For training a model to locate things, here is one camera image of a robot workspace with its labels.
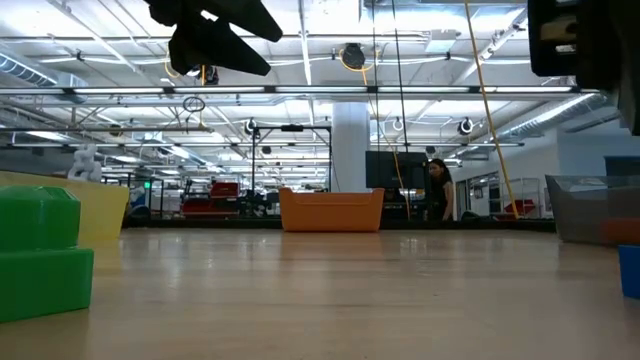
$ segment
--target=blue object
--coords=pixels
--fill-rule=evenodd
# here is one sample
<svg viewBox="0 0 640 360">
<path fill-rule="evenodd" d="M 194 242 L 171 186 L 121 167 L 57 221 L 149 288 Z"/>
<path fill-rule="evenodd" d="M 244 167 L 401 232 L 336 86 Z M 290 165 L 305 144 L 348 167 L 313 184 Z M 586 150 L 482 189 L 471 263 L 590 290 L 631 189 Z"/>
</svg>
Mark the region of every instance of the blue object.
<svg viewBox="0 0 640 360">
<path fill-rule="evenodd" d="M 619 246 L 620 280 L 624 296 L 640 299 L 640 246 Z"/>
</svg>

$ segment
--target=clear plastic bin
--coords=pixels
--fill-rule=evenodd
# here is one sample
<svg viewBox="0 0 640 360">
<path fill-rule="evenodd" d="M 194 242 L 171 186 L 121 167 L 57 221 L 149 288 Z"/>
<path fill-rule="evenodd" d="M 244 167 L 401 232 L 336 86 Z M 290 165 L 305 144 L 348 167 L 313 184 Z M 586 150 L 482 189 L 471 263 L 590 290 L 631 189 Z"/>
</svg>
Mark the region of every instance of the clear plastic bin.
<svg viewBox="0 0 640 360">
<path fill-rule="evenodd" d="M 640 176 L 546 176 L 556 228 L 567 242 L 612 244 L 610 224 L 640 219 Z"/>
</svg>

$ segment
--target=orange plastic tub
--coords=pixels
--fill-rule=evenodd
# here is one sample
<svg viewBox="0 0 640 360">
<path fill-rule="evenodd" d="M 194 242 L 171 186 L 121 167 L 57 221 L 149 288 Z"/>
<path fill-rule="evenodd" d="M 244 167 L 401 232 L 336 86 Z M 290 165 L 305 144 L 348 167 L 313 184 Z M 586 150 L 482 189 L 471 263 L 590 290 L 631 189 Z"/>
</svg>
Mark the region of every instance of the orange plastic tub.
<svg viewBox="0 0 640 360">
<path fill-rule="evenodd" d="M 369 194 L 296 194 L 282 188 L 282 226 L 285 231 L 298 232 L 376 232 L 383 198 L 383 189 Z"/>
</svg>

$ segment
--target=pillar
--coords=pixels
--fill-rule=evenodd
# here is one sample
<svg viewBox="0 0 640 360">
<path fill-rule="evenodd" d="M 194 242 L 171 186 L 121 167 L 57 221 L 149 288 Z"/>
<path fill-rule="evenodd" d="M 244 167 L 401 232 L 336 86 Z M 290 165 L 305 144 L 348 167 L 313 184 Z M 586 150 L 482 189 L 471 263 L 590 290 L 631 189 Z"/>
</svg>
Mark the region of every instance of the pillar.
<svg viewBox="0 0 640 360">
<path fill-rule="evenodd" d="M 332 121 L 331 191 L 366 192 L 369 106 L 366 102 L 334 103 Z"/>
</svg>

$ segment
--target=green plastic block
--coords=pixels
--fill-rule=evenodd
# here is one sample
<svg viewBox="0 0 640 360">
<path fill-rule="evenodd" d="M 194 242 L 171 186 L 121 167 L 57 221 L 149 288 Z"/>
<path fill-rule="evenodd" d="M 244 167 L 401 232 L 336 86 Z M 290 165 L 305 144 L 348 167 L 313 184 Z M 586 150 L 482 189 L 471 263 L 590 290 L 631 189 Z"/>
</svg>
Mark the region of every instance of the green plastic block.
<svg viewBox="0 0 640 360">
<path fill-rule="evenodd" d="M 0 323 L 88 308 L 93 251 L 0 253 Z"/>
<path fill-rule="evenodd" d="M 63 188 L 0 186 L 0 253 L 78 244 L 80 201 Z"/>
</svg>

